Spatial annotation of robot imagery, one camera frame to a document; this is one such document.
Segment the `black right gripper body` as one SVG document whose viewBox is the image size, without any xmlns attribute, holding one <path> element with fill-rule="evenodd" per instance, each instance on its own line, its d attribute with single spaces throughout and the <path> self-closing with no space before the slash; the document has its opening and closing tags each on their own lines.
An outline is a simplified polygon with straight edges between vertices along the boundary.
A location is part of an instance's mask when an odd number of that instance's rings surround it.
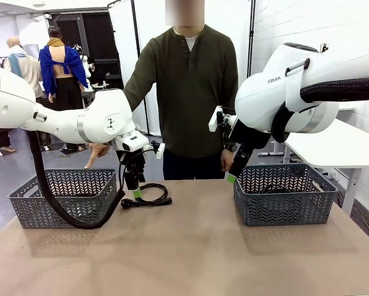
<svg viewBox="0 0 369 296">
<path fill-rule="evenodd" d="M 264 148 L 271 138 L 270 133 L 265 133 L 254 128 L 250 128 L 236 119 L 231 128 L 229 139 L 249 149 Z"/>
</svg>

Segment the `person's right hand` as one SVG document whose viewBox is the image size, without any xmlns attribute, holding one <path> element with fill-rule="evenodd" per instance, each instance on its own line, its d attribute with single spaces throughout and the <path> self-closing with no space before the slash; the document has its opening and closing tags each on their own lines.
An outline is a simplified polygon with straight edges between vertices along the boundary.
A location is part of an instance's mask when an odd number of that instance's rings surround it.
<svg viewBox="0 0 369 296">
<path fill-rule="evenodd" d="M 97 158 L 100 158 L 106 155 L 107 152 L 110 150 L 110 145 L 90 143 L 89 150 L 91 151 L 91 156 L 87 164 L 84 166 L 84 169 L 89 169 L 94 164 Z"/>
</svg>

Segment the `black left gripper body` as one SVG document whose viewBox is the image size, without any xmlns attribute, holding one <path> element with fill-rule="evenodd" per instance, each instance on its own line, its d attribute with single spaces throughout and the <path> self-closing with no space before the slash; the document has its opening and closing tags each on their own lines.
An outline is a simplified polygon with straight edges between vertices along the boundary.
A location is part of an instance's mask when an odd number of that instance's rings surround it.
<svg viewBox="0 0 369 296">
<path fill-rule="evenodd" d="M 124 168 L 130 169 L 134 167 L 138 171 L 138 164 L 145 164 L 144 151 L 138 149 L 134 152 L 119 151 L 119 173 L 122 173 Z"/>
</svg>

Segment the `person's left hand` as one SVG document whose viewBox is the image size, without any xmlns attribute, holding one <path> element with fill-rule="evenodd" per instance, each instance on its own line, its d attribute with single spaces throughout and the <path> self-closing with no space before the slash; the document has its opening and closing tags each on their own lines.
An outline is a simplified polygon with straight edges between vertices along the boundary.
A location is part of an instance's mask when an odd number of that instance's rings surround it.
<svg viewBox="0 0 369 296">
<path fill-rule="evenodd" d="M 231 152 L 227 149 L 224 149 L 221 153 L 221 167 L 222 171 L 227 172 L 230 170 L 233 161 L 234 161 L 235 153 Z"/>
</svg>

